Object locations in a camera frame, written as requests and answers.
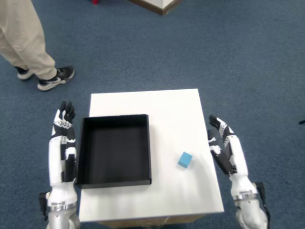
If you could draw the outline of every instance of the black sneaker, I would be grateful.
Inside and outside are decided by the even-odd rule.
[[[59,84],[67,83],[70,79],[73,78],[74,73],[75,70],[71,66],[58,68],[56,76],[54,76],[50,80],[39,80],[39,84],[37,84],[37,87],[41,91],[47,91],[49,89],[52,89],[53,87],[56,87]]]
[[[23,68],[20,67],[15,67],[18,71],[18,79],[21,80],[27,80],[29,79],[32,75],[34,75],[34,72],[31,71],[31,69],[24,70]]]

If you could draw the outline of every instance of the person's leg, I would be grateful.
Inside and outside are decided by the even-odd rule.
[[[18,71],[17,77],[19,79],[26,80],[33,75],[33,72],[28,68],[28,66],[23,62],[20,56],[18,56],[15,50],[8,43],[1,28],[0,28],[0,54],[8,62],[10,62],[11,65],[15,66],[15,68]]]
[[[45,51],[42,26],[31,0],[0,0],[0,28],[15,51],[0,50],[8,61],[30,68],[41,80],[56,76],[55,61]]]
[[[29,69],[28,66],[23,62],[23,60],[18,56],[15,50],[6,40],[4,33],[0,28],[0,54],[11,63],[11,65],[20,67],[24,70]]]

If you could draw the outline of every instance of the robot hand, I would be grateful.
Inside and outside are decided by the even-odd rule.
[[[75,117],[72,103],[62,102],[57,110],[52,136],[49,142],[50,185],[72,182],[76,175],[75,133],[72,120]]]
[[[221,170],[229,175],[232,181],[231,196],[238,207],[236,219],[243,229],[266,229],[269,228],[270,215],[265,207],[264,187],[262,183],[252,184],[248,178],[248,168],[244,153],[238,137],[233,130],[220,118],[210,115],[210,124],[219,132],[224,142],[222,150],[216,140],[217,135],[208,130],[210,151]],[[263,200],[267,214],[260,209],[256,199],[257,188]]]
[[[41,210],[46,216],[46,204],[50,207],[48,229],[78,229],[76,214],[77,194],[75,133],[72,120],[75,117],[72,103],[62,102],[57,110],[49,141],[49,176],[51,193],[40,194]]]

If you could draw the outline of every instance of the blue block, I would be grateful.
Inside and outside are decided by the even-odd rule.
[[[183,154],[181,155],[181,158],[179,159],[178,164],[184,168],[187,168],[191,162],[192,157],[193,157],[192,155],[190,155],[186,152],[183,152]]]

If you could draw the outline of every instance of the black box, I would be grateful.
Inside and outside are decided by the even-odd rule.
[[[84,118],[77,160],[81,188],[151,184],[148,115]]]

